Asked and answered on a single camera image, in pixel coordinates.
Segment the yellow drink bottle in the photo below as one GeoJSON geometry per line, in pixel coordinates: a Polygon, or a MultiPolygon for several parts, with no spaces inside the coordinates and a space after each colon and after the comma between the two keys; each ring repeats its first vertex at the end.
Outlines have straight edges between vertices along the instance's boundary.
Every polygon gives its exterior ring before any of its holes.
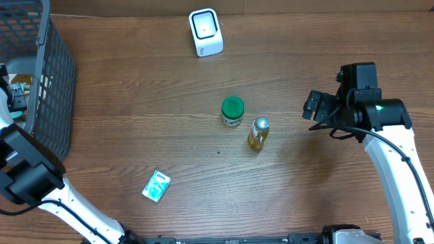
{"type": "Polygon", "coordinates": [[[248,135],[248,145],[252,150],[259,152],[264,146],[264,141],[269,134],[269,120],[266,117],[255,118],[248,135]]]}

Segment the green lid jar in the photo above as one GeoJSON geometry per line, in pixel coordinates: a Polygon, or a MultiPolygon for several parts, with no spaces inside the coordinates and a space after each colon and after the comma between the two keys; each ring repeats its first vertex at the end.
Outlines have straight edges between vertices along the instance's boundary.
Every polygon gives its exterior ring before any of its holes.
{"type": "Polygon", "coordinates": [[[229,96],[222,102],[222,121],[226,126],[237,127],[241,124],[245,112],[243,100],[237,96],[229,96]]]}

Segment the teal tissue pack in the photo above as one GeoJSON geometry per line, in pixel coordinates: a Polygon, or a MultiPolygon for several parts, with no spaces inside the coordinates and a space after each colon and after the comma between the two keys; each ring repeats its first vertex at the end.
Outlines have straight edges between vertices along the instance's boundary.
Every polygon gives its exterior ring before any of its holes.
{"type": "Polygon", "coordinates": [[[165,194],[171,182],[172,179],[168,175],[156,170],[142,190],[141,194],[142,196],[158,203],[165,194]]]}

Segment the brown nut pouch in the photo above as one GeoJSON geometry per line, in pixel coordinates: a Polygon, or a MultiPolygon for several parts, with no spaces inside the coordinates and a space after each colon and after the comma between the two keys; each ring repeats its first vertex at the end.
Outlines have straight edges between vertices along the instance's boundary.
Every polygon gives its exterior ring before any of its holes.
{"type": "Polygon", "coordinates": [[[10,74],[9,75],[9,83],[19,83],[31,86],[33,84],[32,75],[25,74],[10,74]]]}

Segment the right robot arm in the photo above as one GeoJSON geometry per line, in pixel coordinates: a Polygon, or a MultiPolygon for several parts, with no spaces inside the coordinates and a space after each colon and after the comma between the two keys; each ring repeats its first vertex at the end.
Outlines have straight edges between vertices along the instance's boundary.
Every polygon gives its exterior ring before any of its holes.
{"type": "Polygon", "coordinates": [[[396,243],[433,242],[433,191],[418,157],[412,120],[398,98],[384,99],[373,62],[346,64],[336,94],[313,90],[303,118],[333,139],[355,138],[372,160],[393,222],[396,243]]]}

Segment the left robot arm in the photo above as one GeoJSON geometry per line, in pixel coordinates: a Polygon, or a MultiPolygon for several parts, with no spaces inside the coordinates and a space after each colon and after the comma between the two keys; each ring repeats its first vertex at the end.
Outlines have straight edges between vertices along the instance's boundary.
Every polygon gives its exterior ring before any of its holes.
{"type": "Polygon", "coordinates": [[[1,211],[5,216],[25,214],[40,208],[54,214],[84,238],[86,243],[143,243],[143,239],[118,221],[104,215],[70,183],[59,158],[14,123],[10,114],[14,97],[1,65],[1,166],[17,153],[21,162],[1,172],[1,194],[11,202],[27,207],[1,211]]]}

